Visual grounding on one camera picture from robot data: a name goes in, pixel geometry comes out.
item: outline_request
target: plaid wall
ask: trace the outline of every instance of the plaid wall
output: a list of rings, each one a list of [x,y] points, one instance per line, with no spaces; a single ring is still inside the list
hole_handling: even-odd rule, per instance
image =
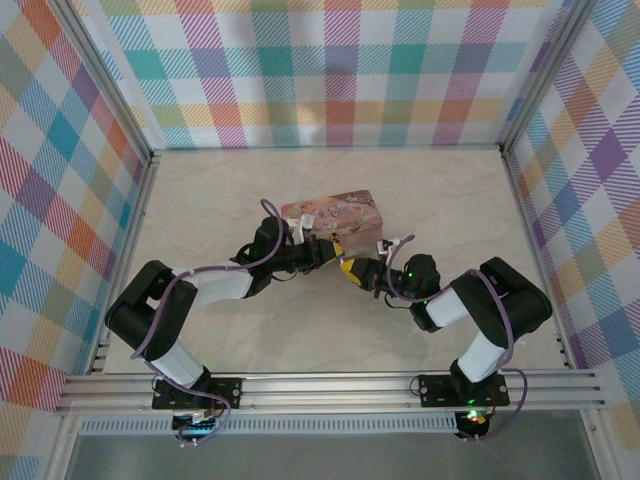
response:
[[[493,144],[571,3],[76,1],[159,148]]]
[[[601,0],[512,168],[560,316],[640,465],[640,1]]]
[[[0,478],[23,480],[89,354],[142,161],[45,0],[0,0],[0,65]]]

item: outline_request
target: beige floor surface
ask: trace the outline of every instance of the beige floor surface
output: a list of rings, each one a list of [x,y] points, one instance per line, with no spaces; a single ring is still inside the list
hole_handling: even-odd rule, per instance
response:
[[[535,283],[516,206],[496,151],[252,150],[167,153],[153,187],[132,275],[152,259],[172,267],[222,262],[253,239],[276,205],[368,189],[386,237],[416,234],[398,255],[433,255],[448,282],[501,256]],[[192,311],[181,341],[214,371],[395,371],[448,369],[476,333],[464,319],[422,332],[406,310],[359,290],[336,264],[247,300]],[[105,372],[146,371],[112,340]],[[550,320],[519,345],[512,365],[562,368]]]

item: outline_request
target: marble floor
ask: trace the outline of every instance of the marble floor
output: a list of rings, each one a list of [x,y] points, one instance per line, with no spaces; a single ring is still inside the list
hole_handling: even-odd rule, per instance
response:
[[[434,256],[443,282],[500,256],[540,284],[496,151],[299,149],[166,153],[131,268],[222,262],[253,239],[264,212],[359,189],[370,190],[385,237],[416,239],[398,255]],[[463,319],[422,332],[407,310],[359,290],[333,263],[247,300],[194,309],[180,339],[218,372],[448,369],[476,333]],[[114,338],[105,372],[144,372]],[[513,366],[562,368],[553,321],[518,345]]]

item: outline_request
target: colorful plaid backdrop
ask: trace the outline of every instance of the colorful plaid backdrop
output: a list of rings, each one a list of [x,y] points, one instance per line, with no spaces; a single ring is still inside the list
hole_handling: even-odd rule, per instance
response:
[[[159,148],[495,143],[572,3],[82,1]]]
[[[516,149],[560,316],[640,465],[640,1],[601,0]]]
[[[23,480],[82,373],[142,161],[44,0],[0,0],[0,65],[0,478]]]

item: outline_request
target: yellow object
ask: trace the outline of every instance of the yellow object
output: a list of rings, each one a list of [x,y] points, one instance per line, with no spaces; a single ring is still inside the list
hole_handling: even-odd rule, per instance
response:
[[[360,279],[358,277],[356,277],[353,273],[351,273],[351,269],[353,268],[353,262],[354,261],[355,261],[355,259],[352,258],[351,260],[347,260],[346,262],[342,262],[342,264],[340,265],[340,270],[343,271],[343,273],[347,276],[347,278],[349,280],[351,280],[357,286],[361,287],[362,286],[362,282],[360,282]]]

